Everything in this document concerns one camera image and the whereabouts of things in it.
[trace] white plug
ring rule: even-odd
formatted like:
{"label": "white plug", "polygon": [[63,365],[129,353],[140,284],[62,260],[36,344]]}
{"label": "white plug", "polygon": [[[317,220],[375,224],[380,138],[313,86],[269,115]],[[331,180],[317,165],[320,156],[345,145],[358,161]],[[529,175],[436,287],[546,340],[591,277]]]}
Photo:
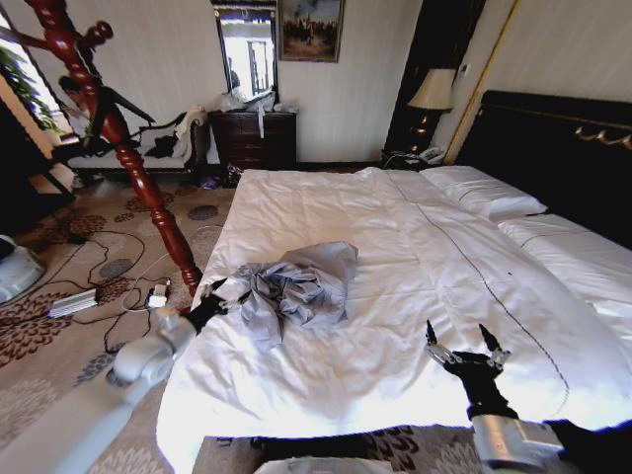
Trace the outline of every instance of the white plug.
{"label": "white plug", "polygon": [[157,284],[154,286],[154,290],[149,296],[149,301],[147,301],[147,306],[150,308],[162,308],[165,304],[167,304],[167,292],[169,290],[170,280],[167,280],[167,284]]}

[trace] charger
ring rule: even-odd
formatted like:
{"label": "charger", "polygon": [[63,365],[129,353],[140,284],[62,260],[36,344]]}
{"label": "charger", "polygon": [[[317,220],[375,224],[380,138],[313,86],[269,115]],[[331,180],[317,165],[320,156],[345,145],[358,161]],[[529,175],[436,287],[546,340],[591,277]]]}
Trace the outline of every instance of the charger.
{"label": "charger", "polygon": [[162,308],[167,304],[170,284],[171,280],[167,279],[165,284],[156,284],[156,286],[149,290],[149,298],[147,299],[148,308]]}

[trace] wooden bedpost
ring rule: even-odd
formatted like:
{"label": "wooden bedpost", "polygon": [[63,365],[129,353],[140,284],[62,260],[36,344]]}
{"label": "wooden bedpost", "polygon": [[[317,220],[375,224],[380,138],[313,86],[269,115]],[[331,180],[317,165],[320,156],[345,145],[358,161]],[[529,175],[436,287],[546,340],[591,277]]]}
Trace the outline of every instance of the wooden bedpost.
{"label": "wooden bedpost", "polygon": [[[95,46],[113,36],[112,28],[105,22],[99,22],[82,36],[68,17],[65,0],[25,1],[38,15],[44,28],[44,42],[26,35],[20,35],[20,38],[24,43],[45,47],[63,61],[70,77],[81,86],[93,117],[99,104],[102,83],[93,64],[92,53]],[[173,214],[165,207],[160,190],[145,172],[142,158],[129,145],[129,130],[125,119],[115,104],[108,104],[107,107],[102,136],[116,145],[118,161],[129,174],[138,198],[149,209],[152,222],[158,228],[169,255],[180,268],[183,280],[193,295],[201,279],[201,271],[196,267],[191,248]]]}

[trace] carpet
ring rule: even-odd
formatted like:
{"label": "carpet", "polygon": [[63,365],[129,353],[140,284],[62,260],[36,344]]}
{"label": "carpet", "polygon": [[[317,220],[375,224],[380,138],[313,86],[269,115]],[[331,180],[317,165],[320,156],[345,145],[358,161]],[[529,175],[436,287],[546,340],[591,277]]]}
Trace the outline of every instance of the carpet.
{"label": "carpet", "polygon": [[[159,186],[203,269],[234,190],[205,191],[168,177],[160,178]],[[147,311],[123,310],[125,295],[124,305],[131,308],[144,301],[157,281],[169,278],[169,304],[191,304],[180,272],[168,257],[132,289],[135,279],[165,250],[128,181],[104,181],[75,195],[77,199],[55,216],[16,236],[20,245],[39,255],[47,272],[20,299],[0,307],[0,449],[73,387],[108,367],[127,341],[155,331],[156,321]],[[88,240],[73,243],[76,235]],[[57,320],[45,318],[53,301],[91,287],[98,289],[97,306]],[[172,472],[155,442],[163,390],[164,383],[142,401],[92,474]],[[481,472],[470,430],[398,427],[359,438],[367,457],[388,460],[396,470]],[[208,438],[195,472],[252,474],[266,459],[269,446],[261,439]]]}

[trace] pillow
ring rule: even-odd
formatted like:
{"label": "pillow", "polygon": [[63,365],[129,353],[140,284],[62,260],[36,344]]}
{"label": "pillow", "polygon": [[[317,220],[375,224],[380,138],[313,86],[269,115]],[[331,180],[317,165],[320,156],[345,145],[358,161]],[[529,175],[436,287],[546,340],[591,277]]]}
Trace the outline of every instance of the pillow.
{"label": "pillow", "polygon": [[554,214],[499,227],[632,348],[632,251]]}
{"label": "pillow", "polygon": [[535,197],[471,166],[442,166],[421,174],[450,199],[493,222],[546,210]]}

